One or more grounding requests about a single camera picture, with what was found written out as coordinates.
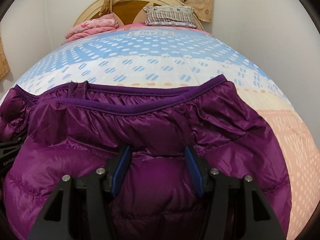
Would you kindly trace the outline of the purple down jacket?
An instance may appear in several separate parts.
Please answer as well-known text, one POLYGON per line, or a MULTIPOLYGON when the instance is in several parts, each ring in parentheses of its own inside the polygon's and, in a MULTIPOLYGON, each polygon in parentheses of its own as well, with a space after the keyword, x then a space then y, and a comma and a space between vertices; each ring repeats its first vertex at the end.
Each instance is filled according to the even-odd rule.
POLYGON ((41 95, 16 86, 1 104, 1 142, 24 128, 27 138, 4 179, 8 228, 26 239, 63 175, 81 177, 133 148, 132 164, 112 214, 123 236, 169 235, 200 220, 184 161, 192 146, 225 175, 251 175, 284 232, 290 179, 269 124, 219 75, 197 87, 129 88, 66 83, 41 95))

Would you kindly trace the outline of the beige side window curtain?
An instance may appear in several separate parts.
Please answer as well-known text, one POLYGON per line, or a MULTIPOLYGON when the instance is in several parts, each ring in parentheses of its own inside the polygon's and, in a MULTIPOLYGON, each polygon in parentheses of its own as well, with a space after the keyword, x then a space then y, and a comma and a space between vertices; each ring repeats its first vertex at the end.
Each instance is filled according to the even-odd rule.
POLYGON ((2 40, 0 38, 0 80, 2 80, 10 72, 10 67, 4 53, 2 40))

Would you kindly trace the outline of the folded pink blanket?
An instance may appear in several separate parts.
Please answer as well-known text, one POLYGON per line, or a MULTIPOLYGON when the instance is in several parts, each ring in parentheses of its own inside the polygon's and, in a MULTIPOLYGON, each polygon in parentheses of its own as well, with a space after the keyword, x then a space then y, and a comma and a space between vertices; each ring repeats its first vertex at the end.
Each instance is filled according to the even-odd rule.
POLYGON ((100 18, 87 20, 70 29, 70 31, 65 35, 66 43, 98 33, 114 31, 118 27, 119 23, 117 22, 114 14, 107 14, 100 18))

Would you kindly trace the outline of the polka dot bed quilt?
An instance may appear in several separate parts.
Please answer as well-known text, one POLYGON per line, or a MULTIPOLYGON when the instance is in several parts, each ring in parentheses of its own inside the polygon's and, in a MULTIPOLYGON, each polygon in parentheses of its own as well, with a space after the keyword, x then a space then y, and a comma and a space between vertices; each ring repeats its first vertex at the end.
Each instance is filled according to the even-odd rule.
POLYGON ((127 30, 66 43, 17 81, 40 95, 68 82, 137 88, 201 85, 224 75, 273 129, 289 172, 292 207, 288 239, 306 229, 319 202, 319 150, 293 105, 257 65, 208 33, 188 30, 127 30))

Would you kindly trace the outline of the pink bed sheet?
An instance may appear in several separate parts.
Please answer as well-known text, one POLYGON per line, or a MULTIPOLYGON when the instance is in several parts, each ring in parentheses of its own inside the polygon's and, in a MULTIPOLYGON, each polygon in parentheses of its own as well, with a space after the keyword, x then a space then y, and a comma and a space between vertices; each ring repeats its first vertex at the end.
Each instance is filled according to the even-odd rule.
POLYGON ((165 29, 165 30, 188 30, 188 31, 198 31, 202 33, 206 33, 206 31, 196 28, 187 28, 187 27, 181 27, 181 26, 162 26, 162 25, 147 25, 145 22, 139 22, 139 23, 132 23, 127 24, 124 26, 121 26, 116 29, 116 31, 127 31, 127 30, 146 30, 146 29, 165 29))

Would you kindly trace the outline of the striped grey pillow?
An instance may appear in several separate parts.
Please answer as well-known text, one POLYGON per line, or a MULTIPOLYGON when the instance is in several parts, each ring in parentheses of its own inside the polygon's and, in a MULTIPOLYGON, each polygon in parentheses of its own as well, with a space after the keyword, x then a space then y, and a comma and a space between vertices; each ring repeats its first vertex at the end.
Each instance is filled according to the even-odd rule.
POLYGON ((172 26, 196 29, 194 10, 186 5, 161 5, 144 7, 146 12, 146 25, 172 26))

